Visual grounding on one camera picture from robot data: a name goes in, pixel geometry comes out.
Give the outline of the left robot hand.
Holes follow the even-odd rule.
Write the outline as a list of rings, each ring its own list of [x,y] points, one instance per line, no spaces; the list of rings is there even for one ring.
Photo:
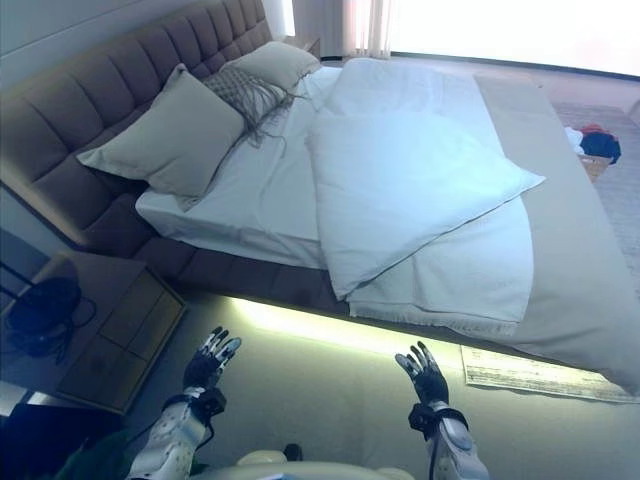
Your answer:
[[[183,390],[207,390],[215,386],[242,344],[239,337],[218,326],[206,337],[187,364],[183,375]]]

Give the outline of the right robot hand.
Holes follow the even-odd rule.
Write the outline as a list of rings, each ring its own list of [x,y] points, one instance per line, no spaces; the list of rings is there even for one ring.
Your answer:
[[[422,341],[412,345],[408,354],[398,353],[394,359],[409,376],[423,404],[449,403],[447,381],[434,356]]]

